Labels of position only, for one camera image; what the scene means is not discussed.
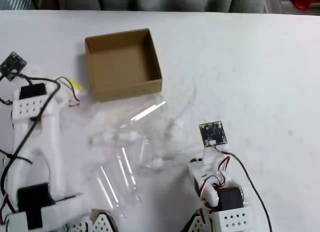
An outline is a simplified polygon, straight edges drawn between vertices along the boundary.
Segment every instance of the gray curtain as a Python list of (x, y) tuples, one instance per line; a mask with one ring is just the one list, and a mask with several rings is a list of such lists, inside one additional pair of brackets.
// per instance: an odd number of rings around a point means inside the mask
[(59, 0), (62, 10), (263, 13), (265, 0)]

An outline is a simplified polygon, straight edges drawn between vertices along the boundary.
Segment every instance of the brown cardboard box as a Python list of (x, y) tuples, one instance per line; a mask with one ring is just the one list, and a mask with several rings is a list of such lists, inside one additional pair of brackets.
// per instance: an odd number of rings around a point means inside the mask
[(149, 29), (87, 37), (85, 51), (97, 101), (161, 91), (162, 76)]

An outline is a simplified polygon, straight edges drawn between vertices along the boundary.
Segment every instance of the electrical cable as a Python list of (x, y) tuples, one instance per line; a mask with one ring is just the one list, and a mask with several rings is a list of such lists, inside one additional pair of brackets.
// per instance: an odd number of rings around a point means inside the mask
[(225, 177), (225, 175), (221, 172), (220, 167), (224, 164), (224, 171), (226, 171), (227, 166), (228, 166), (228, 164), (229, 164), (229, 161), (230, 161), (230, 156), (226, 156), (225, 158), (223, 158), (223, 159), (220, 161), (220, 163), (219, 163), (219, 165), (218, 165), (218, 171), (220, 172), (220, 175), (221, 175), (222, 178), (223, 178), (223, 181), (222, 181), (222, 183), (220, 183), (220, 185), (218, 186), (218, 188), (221, 188), (221, 187), (225, 186), (225, 184), (226, 184), (226, 177)]
[[(16, 74), (16, 73), (11, 73), (15, 76), (24, 78), (24, 79), (29, 79), (29, 80), (33, 80), (33, 81), (48, 81), (48, 82), (52, 82), (55, 83), (57, 85), (56, 89), (49, 95), (48, 99), (45, 101), (45, 103), (43, 104), (43, 107), (41, 108), (39, 114), (37, 115), (37, 117), (35, 118), (35, 121), (33, 122), (32, 126), (30, 127), (29, 131), (26, 133), (26, 135), (24, 136), (24, 138), (22, 139), (22, 141), (20, 142), (19, 146), (16, 148), (14, 154), (13, 154), (13, 158), (9, 161), (9, 163), (6, 165), (6, 167), (4, 168), (4, 171), (2, 173), (1, 179), (0, 179), (0, 189), (2, 192), (2, 195), (4, 196), (6, 194), (6, 190), (5, 190), (5, 180), (6, 180), (6, 176), (8, 174), (8, 171), (11, 167), (11, 165), (14, 163), (14, 161), (16, 160), (16, 157), (18, 156), (19, 152), (21, 151), (21, 149), (23, 148), (23, 146), (25, 145), (26, 141), (28, 140), (28, 138), (30, 137), (30, 135), (32, 134), (32, 132), (34, 131), (35, 127), (37, 126), (37, 124), (39, 123), (41, 116), (43, 115), (45, 109), (47, 108), (48, 104), (50, 103), (50, 101), (52, 100), (52, 98), (56, 95), (56, 93), (60, 90), (61, 88), (61, 84), (59, 82), (57, 82), (57, 80), (53, 80), (53, 79), (49, 79), (49, 78), (41, 78), (41, 77), (28, 77), (24, 74)], [(10, 210), (15, 213), (16, 210), (13, 207), (13, 205), (11, 204), (10, 200), (8, 199), (7, 204), (10, 208)]]
[[(0, 82), (3, 80), (5, 78), (5, 76), (2, 74), (1, 76), (0, 76)], [(2, 103), (2, 104), (4, 104), (4, 105), (6, 105), (6, 106), (10, 106), (10, 105), (12, 105), (12, 101), (10, 100), (10, 99), (8, 99), (8, 100), (3, 100), (2, 98), (0, 98), (0, 102)]]
[[(66, 81), (70, 84), (71, 88), (70, 88), (69, 86), (67, 86), (61, 79), (66, 80)], [(76, 96), (76, 91), (75, 91), (74, 85), (71, 83), (71, 81), (70, 81), (68, 78), (66, 78), (66, 77), (64, 77), (64, 76), (60, 76), (60, 77), (57, 78), (57, 80), (60, 80), (65, 86), (67, 86), (69, 89), (71, 89), (71, 90), (72, 90), (72, 93), (73, 93), (74, 99), (75, 99), (76, 101), (80, 102), (80, 100), (79, 100), (78, 97)]]
[(33, 164), (30, 159), (23, 158), (23, 157), (20, 157), (20, 156), (14, 156), (13, 154), (8, 153), (8, 152), (5, 152), (5, 151), (3, 151), (2, 149), (0, 149), (0, 153), (4, 154), (4, 155), (7, 156), (9, 159), (16, 158), (16, 159), (19, 159), (19, 160), (26, 161), (26, 162), (28, 162), (28, 163), (31, 164), (31, 165)]
[(4, 226), (6, 222), (2, 218), (2, 211), (4, 210), (4, 207), (6, 206), (6, 203), (8, 201), (8, 194), (5, 194), (3, 197), (2, 205), (0, 207), (0, 226)]
[(260, 194), (258, 193), (256, 187), (254, 186), (254, 183), (252, 182), (252, 180), (251, 180), (251, 178), (250, 178), (250, 176), (249, 176), (249, 174), (248, 174), (248, 172), (247, 172), (244, 164), (241, 162), (241, 160), (240, 160), (235, 154), (233, 154), (233, 153), (231, 153), (231, 152), (227, 152), (227, 151), (220, 151), (220, 152), (221, 152), (222, 154), (224, 154), (224, 155), (233, 156), (233, 157), (239, 162), (239, 164), (241, 165), (241, 167), (242, 167), (242, 169), (243, 169), (243, 171), (244, 171), (247, 179), (249, 180), (249, 182), (250, 182), (250, 184), (251, 184), (251, 186), (252, 186), (252, 188), (253, 188), (256, 196), (258, 197), (258, 199), (259, 199), (259, 201), (260, 201), (260, 203), (261, 203), (261, 205), (262, 205), (262, 208), (263, 208), (263, 210), (264, 210), (266, 219), (267, 219), (267, 221), (268, 221), (269, 231), (272, 232), (272, 225), (271, 225), (270, 217), (269, 217), (267, 208), (266, 208), (266, 206), (265, 206), (265, 203), (264, 203), (264, 201), (262, 200)]
[(211, 178), (211, 177), (215, 177), (215, 178), (219, 181), (219, 184), (221, 184), (219, 178), (218, 178), (217, 176), (215, 176), (214, 174), (208, 176), (208, 177), (204, 180), (204, 182), (202, 183), (202, 185), (201, 185), (201, 187), (200, 187), (200, 189), (199, 189), (199, 197), (200, 197), (200, 199), (202, 199), (202, 193), (203, 193), (204, 190), (205, 190), (205, 185), (206, 185), (208, 179)]
[[(5, 78), (5, 76), (2, 74), (0, 76), (0, 82)], [(28, 83), (29, 85), (32, 85), (32, 81), (26, 76), (26, 77), (23, 77)], [(11, 106), (12, 105), (12, 100), (8, 99), (8, 100), (3, 100), (2, 98), (0, 98), (0, 102), (6, 106)]]

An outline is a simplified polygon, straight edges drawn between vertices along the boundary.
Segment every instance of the black component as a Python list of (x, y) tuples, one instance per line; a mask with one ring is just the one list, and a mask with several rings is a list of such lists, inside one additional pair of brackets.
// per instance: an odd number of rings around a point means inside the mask
[(193, 181), (194, 181), (194, 189), (195, 189), (195, 192), (196, 192), (196, 194), (200, 197), (199, 185), (198, 185), (198, 183), (197, 183), (197, 181), (196, 181), (195, 178), (193, 178)]
[(41, 208), (55, 204), (49, 193), (48, 183), (20, 188), (17, 192), (17, 199), (19, 212), (26, 214), (28, 230), (42, 228)]
[(199, 124), (199, 129), (204, 147), (228, 143), (221, 121)]
[(44, 83), (36, 83), (21, 87), (19, 99), (23, 100), (36, 96), (43, 96), (46, 94), (46, 85)]
[(8, 79), (8, 81), (12, 81), (16, 76), (11, 73), (19, 74), (26, 65), (27, 62), (23, 58), (15, 52), (12, 52), (0, 65), (0, 72)]
[(244, 200), (241, 195), (241, 190), (238, 187), (218, 188), (216, 190), (219, 203), (218, 211), (227, 211), (244, 207)]

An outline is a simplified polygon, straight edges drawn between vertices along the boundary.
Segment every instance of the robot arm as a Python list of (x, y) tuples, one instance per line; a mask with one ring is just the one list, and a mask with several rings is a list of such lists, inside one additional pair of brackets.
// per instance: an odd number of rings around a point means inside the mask
[[(12, 123), (16, 151), (49, 96), (56, 90), (54, 83), (39, 83), (21, 87), (14, 92)], [(19, 156), (32, 161), (42, 154), (49, 168), (48, 183), (25, 184), (31, 164), (15, 159), (8, 170), (6, 191), (18, 212), (10, 214), (11, 232), (47, 232), (74, 218), (88, 214), (84, 195), (66, 198), (65, 174), (60, 150), (59, 110), (69, 98), (56, 94), (47, 104), (41, 120), (23, 145)]]
[(203, 158), (188, 163), (189, 177), (203, 206), (193, 215), (184, 231), (237, 232), (253, 227), (251, 208), (244, 203), (241, 187), (226, 175), (230, 157), (221, 121), (200, 124)]

